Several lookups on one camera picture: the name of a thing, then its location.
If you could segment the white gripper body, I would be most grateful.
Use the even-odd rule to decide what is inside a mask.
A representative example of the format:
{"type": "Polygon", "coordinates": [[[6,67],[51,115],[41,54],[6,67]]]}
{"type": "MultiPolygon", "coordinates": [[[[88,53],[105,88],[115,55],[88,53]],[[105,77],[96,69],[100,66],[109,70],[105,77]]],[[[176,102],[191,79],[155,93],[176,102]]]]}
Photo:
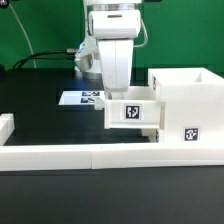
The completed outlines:
{"type": "Polygon", "coordinates": [[[98,47],[104,89],[126,92],[131,78],[133,41],[99,40],[98,47]]]}

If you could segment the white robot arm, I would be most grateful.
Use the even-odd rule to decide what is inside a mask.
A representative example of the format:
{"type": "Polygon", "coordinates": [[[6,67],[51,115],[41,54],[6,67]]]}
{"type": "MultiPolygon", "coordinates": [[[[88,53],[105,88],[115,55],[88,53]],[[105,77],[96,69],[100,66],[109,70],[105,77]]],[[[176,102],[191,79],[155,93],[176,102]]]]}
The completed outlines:
{"type": "Polygon", "coordinates": [[[134,39],[143,26],[142,0],[83,0],[85,39],[75,54],[81,72],[100,71],[107,92],[130,85],[134,39]]]}

